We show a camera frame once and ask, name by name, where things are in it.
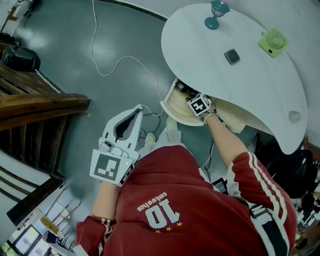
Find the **red shirt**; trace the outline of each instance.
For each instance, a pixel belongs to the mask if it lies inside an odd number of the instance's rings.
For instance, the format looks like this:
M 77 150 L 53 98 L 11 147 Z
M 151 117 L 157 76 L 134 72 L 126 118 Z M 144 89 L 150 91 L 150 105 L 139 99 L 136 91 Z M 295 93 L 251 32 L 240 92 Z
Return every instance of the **red shirt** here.
M 278 216 L 293 247 L 294 207 L 254 154 L 242 153 L 230 165 L 230 195 L 214 191 L 199 168 L 182 146 L 151 152 L 120 189 L 115 222 L 92 217 L 78 222 L 77 245 L 89 256 L 267 255 L 238 196 Z

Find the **gray floor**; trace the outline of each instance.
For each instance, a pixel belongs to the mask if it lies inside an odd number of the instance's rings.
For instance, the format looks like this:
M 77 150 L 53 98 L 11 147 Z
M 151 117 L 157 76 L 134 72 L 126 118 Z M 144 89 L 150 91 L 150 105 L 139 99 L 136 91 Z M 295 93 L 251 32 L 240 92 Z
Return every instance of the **gray floor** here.
M 102 73 L 109 73 L 126 55 L 139 59 L 159 81 L 162 98 L 175 76 L 166 64 L 161 50 L 164 22 L 148 14 L 113 3 L 95 1 L 98 29 L 93 52 Z M 90 117 L 73 118 L 63 146 L 60 171 L 71 186 L 73 195 L 82 199 L 75 218 L 83 219 L 93 203 L 98 182 L 89 177 L 92 150 L 107 121 L 138 104 L 160 113 L 161 106 L 155 79 L 133 59 L 124 59 L 109 77 L 98 74 L 91 57 L 90 43 L 95 29 L 90 0 L 45 0 L 39 9 L 16 32 L 24 46 L 41 59 L 40 70 L 67 93 L 82 93 L 92 99 Z M 158 136 L 167 115 L 161 116 Z M 142 128 L 147 132 L 157 126 L 158 118 L 146 116 Z M 206 126 L 179 125 L 182 142 L 199 163 L 207 160 L 211 135 Z M 246 145 L 256 131 L 246 128 L 239 137 Z M 219 177 L 224 172 L 216 149 L 210 172 Z

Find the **pants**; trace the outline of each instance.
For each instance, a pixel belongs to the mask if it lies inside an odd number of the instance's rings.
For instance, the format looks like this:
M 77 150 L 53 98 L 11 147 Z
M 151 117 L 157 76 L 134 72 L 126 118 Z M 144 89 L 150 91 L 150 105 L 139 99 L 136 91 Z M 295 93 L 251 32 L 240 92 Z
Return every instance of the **pants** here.
M 181 142 L 181 131 L 179 131 L 177 128 L 168 130 L 167 127 L 165 127 L 157 142 L 149 142 L 145 144 L 144 147 L 138 151 L 138 153 L 141 159 L 156 149 L 176 145 L 181 145 L 187 148 Z

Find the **black square device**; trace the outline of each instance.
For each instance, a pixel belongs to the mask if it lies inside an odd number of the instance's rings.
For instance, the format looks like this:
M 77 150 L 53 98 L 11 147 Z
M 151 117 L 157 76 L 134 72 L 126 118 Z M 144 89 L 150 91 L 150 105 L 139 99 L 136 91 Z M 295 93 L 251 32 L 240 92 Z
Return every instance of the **black square device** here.
M 224 56 L 231 65 L 240 61 L 240 57 L 235 49 L 228 50 L 224 53 Z

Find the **green fan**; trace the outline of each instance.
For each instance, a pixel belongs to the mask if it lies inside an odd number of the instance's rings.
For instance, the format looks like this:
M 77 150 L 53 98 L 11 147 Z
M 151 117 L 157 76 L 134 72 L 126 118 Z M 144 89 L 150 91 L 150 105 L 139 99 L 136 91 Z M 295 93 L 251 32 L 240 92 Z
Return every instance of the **green fan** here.
M 262 34 L 259 46 L 273 58 L 277 57 L 282 49 L 288 45 L 287 39 L 275 27 L 270 28 Z

